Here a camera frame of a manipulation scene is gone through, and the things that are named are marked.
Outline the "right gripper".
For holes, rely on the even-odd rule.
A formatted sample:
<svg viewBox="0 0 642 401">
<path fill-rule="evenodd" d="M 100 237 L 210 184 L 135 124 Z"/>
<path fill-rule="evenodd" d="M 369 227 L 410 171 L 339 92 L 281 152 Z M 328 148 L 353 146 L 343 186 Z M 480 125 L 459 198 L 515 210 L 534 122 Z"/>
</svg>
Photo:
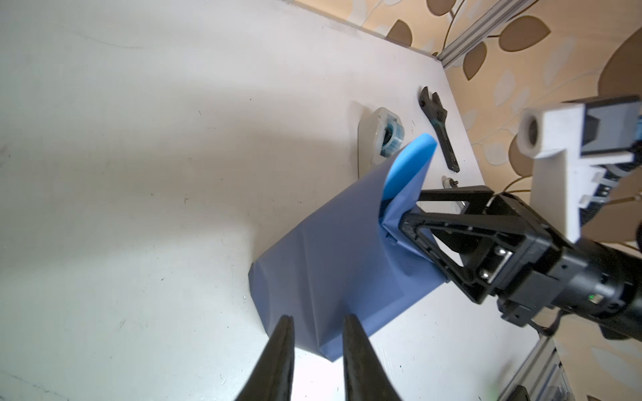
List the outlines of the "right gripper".
<svg viewBox="0 0 642 401">
<path fill-rule="evenodd" d="M 422 190 L 419 202 L 455 202 L 482 213 L 494 191 L 484 185 Z M 483 215 L 406 212 L 400 229 L 474 303 L 498 298 L 502 319 L 533 318 L 588 267 L 572 242 L 518 197 L 494 197 Z"/>
</svg>

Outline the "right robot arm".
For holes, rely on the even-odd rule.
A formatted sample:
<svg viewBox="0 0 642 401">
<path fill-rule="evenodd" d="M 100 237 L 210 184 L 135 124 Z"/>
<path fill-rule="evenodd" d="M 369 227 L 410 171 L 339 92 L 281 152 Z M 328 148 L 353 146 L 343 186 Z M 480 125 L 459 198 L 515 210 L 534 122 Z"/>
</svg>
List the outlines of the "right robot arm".
<svg viewBox="0 0 642 401">
<path fill-rule="evenodd" d="M 399 229 L 471 301 L 496 297 L 504 320 L 547 337 L 574 314 L 606 339 L 641 339 L 640 258 L 571 242 L 518 197 L 483 185 L 419 199 L 465 203 L 461 214 L 408 211 Z"/>
</svg>

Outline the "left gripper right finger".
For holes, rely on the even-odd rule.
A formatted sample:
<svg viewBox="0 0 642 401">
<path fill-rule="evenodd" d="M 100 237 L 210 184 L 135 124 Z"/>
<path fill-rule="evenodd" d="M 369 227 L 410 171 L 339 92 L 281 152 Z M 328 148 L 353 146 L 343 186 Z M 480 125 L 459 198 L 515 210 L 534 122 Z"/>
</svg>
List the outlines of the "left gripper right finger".
<svg viewBox="0 0 642 401">
<path fill-rule="evenodd" d="M 400 401 L 356 315 L 344 318 L 342 337 L 345 399 Z"/>
</svg>

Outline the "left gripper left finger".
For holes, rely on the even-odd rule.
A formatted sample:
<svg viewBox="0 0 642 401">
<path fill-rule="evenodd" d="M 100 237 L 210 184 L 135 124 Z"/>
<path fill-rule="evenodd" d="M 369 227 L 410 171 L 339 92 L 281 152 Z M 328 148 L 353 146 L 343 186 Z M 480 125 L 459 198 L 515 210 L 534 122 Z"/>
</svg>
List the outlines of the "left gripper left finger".
<svg viewBox="0 0 642 401">
<path fill-rule="evenodd" d="M 283 315 L 236 400 L 290 400 L 295 362 L 294 319 Z"/>
</svg>

